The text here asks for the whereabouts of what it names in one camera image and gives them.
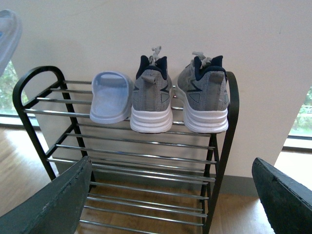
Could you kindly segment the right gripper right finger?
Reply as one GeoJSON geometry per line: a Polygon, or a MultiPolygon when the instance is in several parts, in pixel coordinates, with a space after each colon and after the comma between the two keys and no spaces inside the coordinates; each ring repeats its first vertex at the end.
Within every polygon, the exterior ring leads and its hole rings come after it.
{"type": "Polygon", "coordinates": [[[252,175],[268,221],[276,234],[312,232],[312,191],[261,158],[252,175]]]}

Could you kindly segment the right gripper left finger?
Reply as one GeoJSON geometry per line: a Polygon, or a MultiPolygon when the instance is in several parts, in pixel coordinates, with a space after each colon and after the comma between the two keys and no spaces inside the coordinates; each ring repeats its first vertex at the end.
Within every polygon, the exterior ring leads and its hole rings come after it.
{"type": "Polygon", "coordinates": [[[89,156],[0,218],[2,234],[73,234],[89,192],[89,156]]]}

